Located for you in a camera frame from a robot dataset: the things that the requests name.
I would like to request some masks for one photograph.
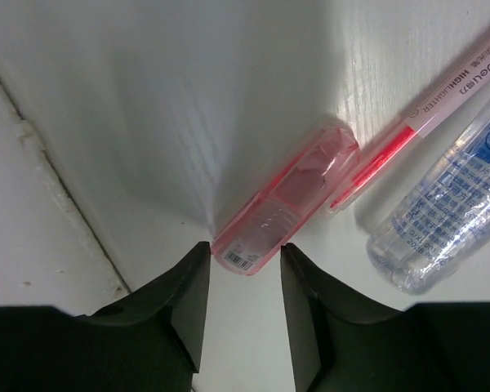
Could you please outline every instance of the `pen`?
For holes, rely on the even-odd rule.
[[[352,203],[370,180],[417,136],[423,138],[490,80],[490,38],[440,84],[380,142],[375,153],[363,158],[332,194],[330,210]]]

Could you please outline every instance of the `white panel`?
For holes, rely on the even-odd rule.
[[[2,0],[0,72],[139,287],[209,238],[219,210],[243,204],[320,115],[365,145],[489,26],[490,0]],[[386,198],[373,189],[313,219],[296,244],[380,301],[416,301],[374,273],[367,230],[489,95],[381,182]],[[198,391],[293,389],[278,262],[242,280],[214,268]],[[422,299],[478,298],[490,299],[490,260]]]
[[[0,305],[92,313],[126,292],[41,147],[0,90]]]

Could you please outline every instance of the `barcode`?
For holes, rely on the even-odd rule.
[[[252,267],[252,263],[250,261],[243,259],[234,252],[227,252],[224,259],[230,261],[231,263],[245,271]]]

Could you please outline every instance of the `clear plastic bottle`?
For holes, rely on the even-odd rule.
[[[422,294],[490,240],[490,101],[372,234],[372,263]]]

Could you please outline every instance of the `translucent pink object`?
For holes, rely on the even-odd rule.
[[[221,231],[212,243],[212,254],[236,274],[255,274],[330,197],[358,160],[352,131],[323,129]]]

